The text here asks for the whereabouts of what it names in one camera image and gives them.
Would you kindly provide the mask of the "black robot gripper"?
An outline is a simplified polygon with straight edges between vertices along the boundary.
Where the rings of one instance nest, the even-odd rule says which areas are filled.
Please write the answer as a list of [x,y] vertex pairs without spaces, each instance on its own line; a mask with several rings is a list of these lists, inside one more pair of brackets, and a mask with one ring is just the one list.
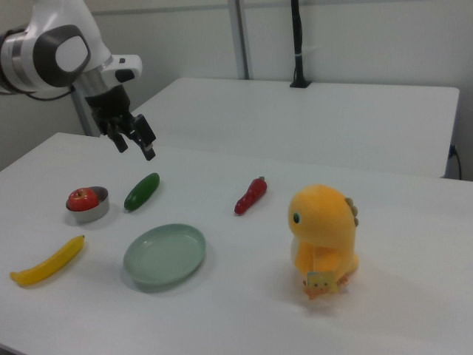
[[153,143],[156,136],[143,115],[133,116],[130,112],[130,100],[122,85],[85,99],[101,134],[114,142],[119,153],[128,149],[123,138],[126,136],[141,148],[146,160],[155,157]]

